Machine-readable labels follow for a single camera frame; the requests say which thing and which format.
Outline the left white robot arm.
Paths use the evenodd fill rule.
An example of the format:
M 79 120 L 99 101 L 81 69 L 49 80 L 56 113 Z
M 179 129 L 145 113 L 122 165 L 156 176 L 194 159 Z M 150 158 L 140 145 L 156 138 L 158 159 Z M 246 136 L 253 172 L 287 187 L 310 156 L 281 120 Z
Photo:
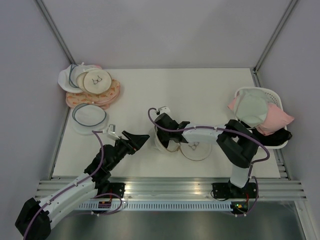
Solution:
M 15 221 L 24 240 L 45 240 L 52 229 L 82 202 L 109 195 L 111 171 L 127 155 L 134 155 L 150 138 L 148 134 L 122 132 L 114 144 L 101 144 L 87 168 L 71 183 L 40 200 L 28 199 Z

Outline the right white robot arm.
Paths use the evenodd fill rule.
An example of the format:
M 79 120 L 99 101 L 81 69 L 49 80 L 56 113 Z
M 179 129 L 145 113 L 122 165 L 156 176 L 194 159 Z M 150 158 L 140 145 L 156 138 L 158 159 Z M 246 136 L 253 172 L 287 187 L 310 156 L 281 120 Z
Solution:
M 218 201 L 258 198 L 258 183 L 250 182 L 253 158 L 260 142 L 236 120 L 229 120 L 223 126 L 192 125 L 189 121 L 180 123 L 167 113 L 161 113 L 153 122 L 158 141 L 166 148 L 170 142 L 180 146 L 191 144 L 217 144 L 232 163 L 228 182 L 212 184 L 211 195 Z

